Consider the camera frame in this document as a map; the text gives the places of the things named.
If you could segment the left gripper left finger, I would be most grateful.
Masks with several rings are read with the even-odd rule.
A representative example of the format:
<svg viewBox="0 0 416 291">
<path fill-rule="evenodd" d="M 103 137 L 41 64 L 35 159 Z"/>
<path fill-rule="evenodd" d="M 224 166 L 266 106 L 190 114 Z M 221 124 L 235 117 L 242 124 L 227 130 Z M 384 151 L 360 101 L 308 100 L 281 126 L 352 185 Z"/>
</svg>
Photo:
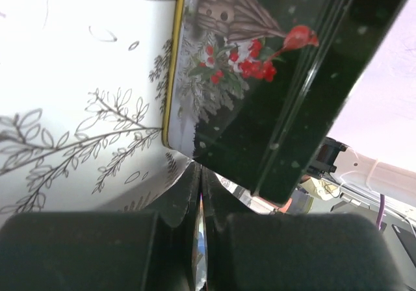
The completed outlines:
<svg viewBox="0 0 416 291">
<path fill-rule="evenodd" d="M 39 212 L 1 228 L 2 290 L 194 290 L 201 168 L 134 212 Z"/>
</svg>

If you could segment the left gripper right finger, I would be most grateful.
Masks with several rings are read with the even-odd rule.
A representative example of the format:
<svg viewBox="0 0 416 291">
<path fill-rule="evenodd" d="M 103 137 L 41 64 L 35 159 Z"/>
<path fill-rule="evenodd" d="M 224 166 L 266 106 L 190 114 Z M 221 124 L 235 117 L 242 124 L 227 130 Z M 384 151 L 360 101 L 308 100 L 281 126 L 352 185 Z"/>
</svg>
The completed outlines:
<svg viewBox="0 0 416 291">
<path fill-rule="evenodd" d="M 377 228 L 357 214 L 258 214 L 201 172 L 208 290 L 402 290 Z"/>
</svg>

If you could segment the dark tin translucent star candies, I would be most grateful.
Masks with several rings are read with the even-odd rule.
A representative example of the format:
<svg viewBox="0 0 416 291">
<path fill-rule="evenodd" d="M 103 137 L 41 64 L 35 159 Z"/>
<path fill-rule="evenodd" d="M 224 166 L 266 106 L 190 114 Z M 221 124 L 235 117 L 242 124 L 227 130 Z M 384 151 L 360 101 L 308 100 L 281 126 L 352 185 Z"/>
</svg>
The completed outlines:
<svg viewBox="0 0 416 291">
<path fill-rule="evenodd" d="M 284 203 L 407 0 L 177 0 L 163 144 Z"/>
</svg>

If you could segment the orange tin of lollipops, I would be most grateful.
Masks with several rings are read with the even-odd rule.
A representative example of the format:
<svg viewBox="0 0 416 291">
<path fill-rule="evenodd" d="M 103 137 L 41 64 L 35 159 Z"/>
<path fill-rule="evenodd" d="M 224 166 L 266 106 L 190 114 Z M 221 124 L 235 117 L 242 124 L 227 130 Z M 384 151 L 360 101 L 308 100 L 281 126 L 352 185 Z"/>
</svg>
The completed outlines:
<svg viewBox="0 0 416 291">
<path fill-rule="evenodd" d="M 285 214 L 292 205 L 292 202 L 293 199 L 290 197 L 286 203 L 284 203 L 283 205 L 278 205 L 277 211 Z"/>
</svg>

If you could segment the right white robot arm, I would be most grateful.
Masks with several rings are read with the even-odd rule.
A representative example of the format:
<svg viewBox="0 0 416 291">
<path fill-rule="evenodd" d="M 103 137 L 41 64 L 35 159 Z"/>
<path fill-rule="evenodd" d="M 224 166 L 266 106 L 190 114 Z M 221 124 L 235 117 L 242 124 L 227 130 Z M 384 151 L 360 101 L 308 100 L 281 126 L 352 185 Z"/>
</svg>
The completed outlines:
<svg viewBox="0 0 416 291">
<path fill-rule="evenodd" d="M 367 199 L 385 196 L 385 205 L 415 218 L 415 172 L 366 157 L 332 138 L 325 138 L 307 174 L 349 188 Z"/>
</svg>

